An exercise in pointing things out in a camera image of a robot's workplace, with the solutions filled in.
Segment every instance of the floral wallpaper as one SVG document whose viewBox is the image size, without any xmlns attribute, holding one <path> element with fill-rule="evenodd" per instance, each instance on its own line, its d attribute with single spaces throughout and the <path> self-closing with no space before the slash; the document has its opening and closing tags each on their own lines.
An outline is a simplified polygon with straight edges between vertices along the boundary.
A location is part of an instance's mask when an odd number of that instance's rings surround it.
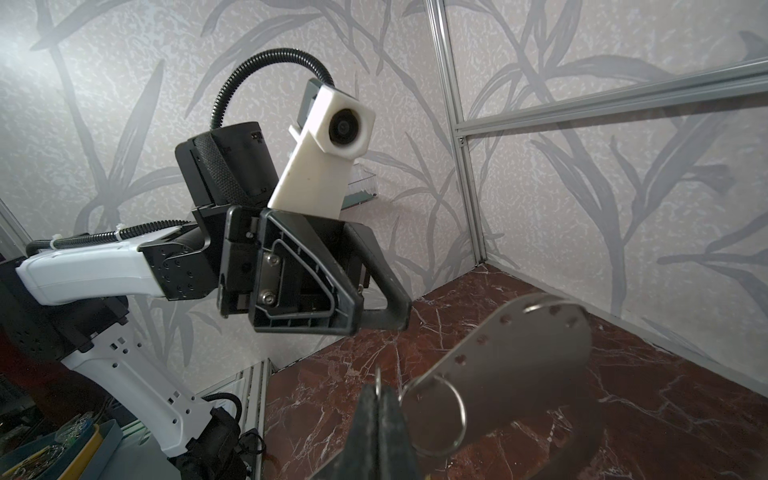
<svg viewBox="0 0 768 480">
<path fill-rule="evenodd" d="M 763 0 L 446 4 L 468 119 L 768 56 Z M 767 105 L 470 137 L 489 259 L 768 384 Z"/>
<path fill-rule="evenodd" d="M 429 24 L 397 0 L 27 0 L 0 5 L 4 148 L 0 197 L 35 238 L 185 218 L 174 159 L 207 130 L 241 61 L 290 46 L 373 108 L 362 159 L 379 196 L 343 218 L 369 225 L 413 297 L 473 266 Z M 249 79 L 225 124 L 259 121 L 278 173 L 310 74 L 272 66 Z M 263 335 L 215 302 L 131 299 L 139 335 L 201 390 L 270 357 L 285 366 L 331 343 Z"/>
</svg>

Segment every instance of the baseboard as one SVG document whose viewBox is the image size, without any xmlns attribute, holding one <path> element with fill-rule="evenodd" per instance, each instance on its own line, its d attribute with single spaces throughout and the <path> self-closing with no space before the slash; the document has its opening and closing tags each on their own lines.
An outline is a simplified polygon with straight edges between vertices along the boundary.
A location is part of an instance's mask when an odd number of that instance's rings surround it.
<svg viewBox="0 0 768 480">
<path fill-rule="evenodd" d="M 639 336 L 643 340 L 655 346 L 658 346 L 661 349 L 665 349 L 668 352 L 681 356 L 684 359 L 697 364 L 698 366 L 702 366 L 705 369 L 710 370 L 711 372 L 715 372 L 717 375 L 722 376 L 723 378 L 729 379 L 731 382 L 738 383 L 739 385 L 746 387 L 752 390 L 753 392 L 757 392 L 762 396 L 768 397 L 768 384 L 758 382 L 757 380 L 749 376 L 746 376 L 741 372 L 737 372 L 736 370 L 733 370 L 729 367 L 720 365 L 717 362 L 713 362 L 712 360 L 705 358 L 699 355 L 698 353 L 692 352 L 687 348 L 684 348 L 682 346 L 677 345 L 676 343 L 671 342 L 669 339 L 666 339 L 657 333 L 640 328 L 639 326 L 636 326 L 633 323 L 629 323 L 626 320 L 622 320 L 615 315 L 611 315 L 609 312 L 606 312 L 605 310 L 599 309 L 596 306 L 591 305 L 590 303 L 586 303 L 585 301 L 575 298 L 571 295 L 568 295 L 565 292 L 561 292 L 560 290 L 554 288 L 553 286 L 549 286 L 546 283 L 541 282 L 540 280 L 536 280 L 531 276 L 518 272 L 517 270 L 509 266 L 503 265 L 494 260 L 486 260 L 486 263 L 488 265 L 495 266 L 502 272 L 505 272 L 513 276 L 514 278 L 520 279 L 526 283 L 530 283 L 531 285 L 535 286 L 536 288 L 542 289 L 545 292 L 552 293 L 554 295 L 561 296 L 563 298 L 580 303 L 592 315 L 599 316 L 603 320 L 613 323 L 615 326 L 621 329 L 625 329 L 628 332 Z"/>
</svg>

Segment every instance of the red fabric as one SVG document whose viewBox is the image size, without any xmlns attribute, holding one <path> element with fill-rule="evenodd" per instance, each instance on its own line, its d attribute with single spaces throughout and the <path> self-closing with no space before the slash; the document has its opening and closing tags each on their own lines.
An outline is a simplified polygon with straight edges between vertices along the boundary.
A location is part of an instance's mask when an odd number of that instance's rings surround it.
<svg viewBox="0 0 768 480">
<path fill-rule="evenodd" d="M 0 328 L 0 372 L 23 389 L 41 386 L 67 375 L 67 367 L 59 362 L 37 363 L 11 343 Z"/>
</svg>

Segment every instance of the bolt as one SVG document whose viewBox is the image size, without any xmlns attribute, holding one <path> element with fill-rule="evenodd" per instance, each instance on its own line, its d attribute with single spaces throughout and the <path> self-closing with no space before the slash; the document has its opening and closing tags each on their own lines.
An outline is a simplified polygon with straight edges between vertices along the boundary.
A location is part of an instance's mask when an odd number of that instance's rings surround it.
<svg viewBox="0 0 768 480">
<path fill-rule="evenodd" d="M 269 255 L 266 256 L 266 262 L 270 266 L 278 266 L 280 265 L 280 257 L 275 255 L 274 253 L 270 253 Z"/>
<path fill-rule="evenodd" d="M 262 290 L 259 293 L 259 301 L 264 305 L 274 305 L 277 301 L 277 296 L 272 290 Z"/>
</svg>

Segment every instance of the white cable tie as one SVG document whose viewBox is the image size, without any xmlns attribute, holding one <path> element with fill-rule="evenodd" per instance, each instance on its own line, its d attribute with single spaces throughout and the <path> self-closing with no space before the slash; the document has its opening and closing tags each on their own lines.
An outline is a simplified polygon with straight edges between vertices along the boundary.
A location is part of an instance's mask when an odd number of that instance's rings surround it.
<svg viewBox="0 0 768 480">
<path fill-rule="evenodd" d="M 55 246 L 53 243 L 54 243 L 56 240 L 61 240 L 62 238 L 64 238 L 64 235 L 61 235 L 60 233 L 57 233 L 57 234 L 55 234 L 55 235 L 54 235 L 54 236 L 51 238 L 51 242 L 48 244 L 48 246 L 51 248 L 51 250 L 58 250 L 58 248 L 56 248 L 56 246 Z"/>
<path fill-rule="evenodd" d="M 118 239 L 118 242 L 123 241 L 122 237 L 120 237 L 120 230 L 123 230 L 124 228 L 125 223 L 118 223 L 118 225 L 115 227 L 114 237 Z"/>
</svg>

